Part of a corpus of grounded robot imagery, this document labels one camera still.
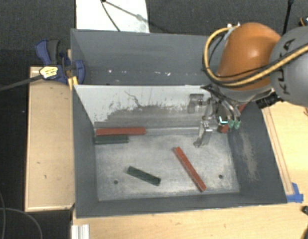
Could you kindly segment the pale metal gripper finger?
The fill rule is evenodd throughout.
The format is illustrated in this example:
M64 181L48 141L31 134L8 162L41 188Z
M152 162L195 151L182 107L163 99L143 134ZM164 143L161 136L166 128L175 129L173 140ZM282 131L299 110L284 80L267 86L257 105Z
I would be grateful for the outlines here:
M201 122L198 132L198 138L193 143L196 148L202 145L207 145L210 142L213 129L209 126L207 122Z
M195 113L196 107L201 107L205 105L204 95L203 94L190 94L189 95L189 104L187 106L187 112L189 114Z

